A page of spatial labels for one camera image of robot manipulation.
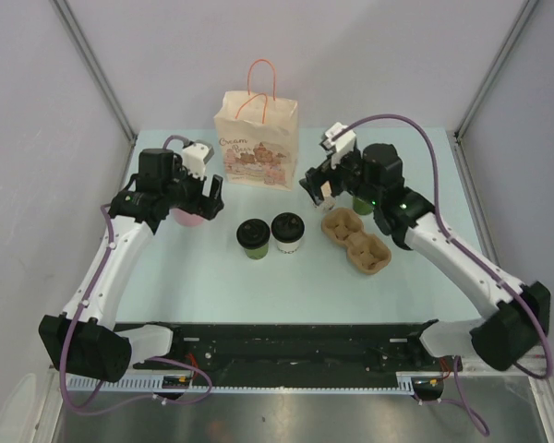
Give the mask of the brown pulp cup carrier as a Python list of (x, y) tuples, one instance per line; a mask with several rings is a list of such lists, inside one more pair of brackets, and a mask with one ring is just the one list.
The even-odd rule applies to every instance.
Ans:
[(359, 272), (375, 275), (391, 262), (391, 250), (373, 233), (365, 231), (357, 214), (347, 208), (324, 216), (321, 230), (336, 245), (344, 247), (347, 259)]

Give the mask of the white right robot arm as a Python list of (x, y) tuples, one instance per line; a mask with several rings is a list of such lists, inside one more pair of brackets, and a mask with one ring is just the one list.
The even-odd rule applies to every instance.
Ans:
[(391, 144), (359, 150), (354, 141), (322, 144), (325, 161), (306, 171), (301, 186), (321, 204), (346, 192), (371, 208), (380, 231), (413, 250), (448, 277), (475, 307), (474, 320), (428, 324), (407, 347), (409, 363), (429, 370), (441, 357), (476, 354), (505, 371), (536, 345), (548, 347), (550, 292), (525, 284), (461, 242), (436, 206), (408, 187), (403, 162)]

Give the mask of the black cup lid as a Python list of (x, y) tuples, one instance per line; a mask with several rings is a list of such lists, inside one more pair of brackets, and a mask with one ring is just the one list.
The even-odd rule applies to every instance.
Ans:
[(272, 220), (271, 233), (279, 242), (294, 243), (303, 237), (305, 224), (299, 215), (282, 212)]
[(243, 221), (236, 230), (236, 240), (245, 249), (262, 248), (270, 238), (270, 226), (261, 219)]

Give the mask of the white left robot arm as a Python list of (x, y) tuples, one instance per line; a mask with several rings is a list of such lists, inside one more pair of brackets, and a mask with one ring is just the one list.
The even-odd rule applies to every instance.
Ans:
[(86, 276), (59, 316), (43, 317), (39, 334), (54, 367), (68, 374), (117, 382), (137, 363), (180, 366), (186, 347), (171, 329), (146, 324), (115, 331), (117, 310), (144, 248), (171, 210), (205, 220), (223, 209), (223, 180), (208, 179), (211, 145), (192, 141), (181, 151), (145, 149), (138, 170), (102, 209), (106, 228)]

